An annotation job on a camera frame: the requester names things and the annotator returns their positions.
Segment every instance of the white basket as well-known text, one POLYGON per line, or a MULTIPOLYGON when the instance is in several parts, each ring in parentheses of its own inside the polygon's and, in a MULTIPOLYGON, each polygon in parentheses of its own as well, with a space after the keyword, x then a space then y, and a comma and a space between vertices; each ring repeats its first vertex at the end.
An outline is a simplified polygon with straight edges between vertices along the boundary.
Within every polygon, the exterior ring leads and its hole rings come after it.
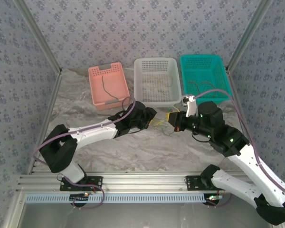
POLYGON ((134 62, 134 98, 146 107, 181 102, 181 83, 174 58, 139 58, 134 62))

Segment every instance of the patterned wallpaper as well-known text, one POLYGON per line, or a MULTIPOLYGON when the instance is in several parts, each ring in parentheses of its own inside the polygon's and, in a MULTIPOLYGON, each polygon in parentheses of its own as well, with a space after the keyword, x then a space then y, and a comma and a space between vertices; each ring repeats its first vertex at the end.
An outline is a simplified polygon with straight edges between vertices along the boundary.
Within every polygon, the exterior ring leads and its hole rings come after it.
POLYGON ((25 173, 55 73, 12 0, 0 0, 0 227, 25 173))
POLYGON ((259 0, 26 0, 64 68, 217 54, 226 64, 259 0))
POLYGON ((285 181, 285 0, 275 0, 232 73, 260 156, 285 181))

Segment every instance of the plastic basket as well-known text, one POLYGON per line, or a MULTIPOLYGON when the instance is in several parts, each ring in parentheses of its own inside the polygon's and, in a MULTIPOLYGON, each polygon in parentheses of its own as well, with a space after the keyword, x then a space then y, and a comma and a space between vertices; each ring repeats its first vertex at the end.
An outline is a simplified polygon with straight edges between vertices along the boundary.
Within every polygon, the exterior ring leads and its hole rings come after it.
POLYGON ((93 104, 98 110, 119 107, 130 96, 121 63, 91 67, 89 79, 93 104))
POLYGON ((134 62, 134 98, 147 107, 169 107, 181 101, 181 84, 173 58, 139 58, 134 62))
MULTIPOLYGON (((180 57, 185 94, 198 95, 210 89, 222 89, 232 96, 222 59, 215 55, 185 55, 180 57)), ((229 98, 223 93, 209 93, 197 99, 200 104, 219 104, 229 98)))

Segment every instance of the white sheet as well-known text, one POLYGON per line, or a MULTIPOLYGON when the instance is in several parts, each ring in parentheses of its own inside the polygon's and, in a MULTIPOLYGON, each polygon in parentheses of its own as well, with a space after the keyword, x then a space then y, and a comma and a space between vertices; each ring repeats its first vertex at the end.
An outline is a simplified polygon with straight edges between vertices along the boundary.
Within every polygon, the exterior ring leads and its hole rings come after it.
MULTIPOLYGON (((133 95, 133 71, 125 69, 124 72, 130 94, 133 95)), ((224 112, 225 122, 240 129, 232 103, 224 102, 220 108, 224 112)), ((92 103, 88 77, 64 69, 47 134, 58 124, 67 127, 95 124, 120 110, 121 108, 96 110, 92 103)), ((167 109, 158 108, 156 111, 156 120, 163 120, 167 109)), ((172 132, 173 127, 167 127, 167 131, 172 132)), ((195 141, 188 131, 166 136, 160 129, 154 130, 152 127, 136 134, 80 148, 73 161, 79 163, 85 171, 203 171, 209 164, 226 171, 240 170, 214 151, 208 143, 195 141)), ((49 168, 36 162, 34 170, 44 171, 49 168)))

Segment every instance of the orange basket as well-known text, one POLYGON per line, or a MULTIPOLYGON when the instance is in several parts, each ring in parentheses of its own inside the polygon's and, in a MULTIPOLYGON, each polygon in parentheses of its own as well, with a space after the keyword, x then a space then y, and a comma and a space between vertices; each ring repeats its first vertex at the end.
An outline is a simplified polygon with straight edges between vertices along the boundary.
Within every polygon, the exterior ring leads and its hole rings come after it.
POLYGON ((130 96, 121 63, 90 67, 89 79, 93 104, 98 110, 119 107, 130 96))

